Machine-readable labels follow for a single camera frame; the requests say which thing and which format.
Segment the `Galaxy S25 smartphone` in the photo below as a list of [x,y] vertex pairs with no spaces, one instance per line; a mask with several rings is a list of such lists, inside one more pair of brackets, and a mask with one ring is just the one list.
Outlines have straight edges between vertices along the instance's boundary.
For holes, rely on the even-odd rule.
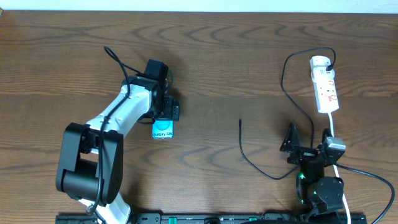
[[152,137],[154,139],[171,139],[174,136],[174,122],[157,120],[152,125]]

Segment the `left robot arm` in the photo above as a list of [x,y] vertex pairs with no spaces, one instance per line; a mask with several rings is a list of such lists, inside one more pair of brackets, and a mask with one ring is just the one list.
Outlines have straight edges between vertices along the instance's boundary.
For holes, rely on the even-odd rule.
[[173,82],[168,66],[150,59],[144,72],[126,77],[119,95],[85,124],[64,130],[55,185],[86,206],[84,215],[58,215],[56,223],[128,223],[132,208],[119,190],[124,138],[136,123],[151,124],[154,138],[170,139],[180,102],[166,92]]

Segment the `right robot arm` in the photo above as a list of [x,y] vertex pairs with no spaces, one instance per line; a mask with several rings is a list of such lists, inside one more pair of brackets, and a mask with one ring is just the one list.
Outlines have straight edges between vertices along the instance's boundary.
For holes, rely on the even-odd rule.
[[290,123],[280,151],[289,153],[287,162],[300,168],[297,190],[303,204],[301,221],[314,221],[318,215],[335,213],[344,207],[342,178],[325,175],[325,167],[336,164],[346,151],[342,139],[333,137],[326,128],[318,147],[303,147],[295,124]]

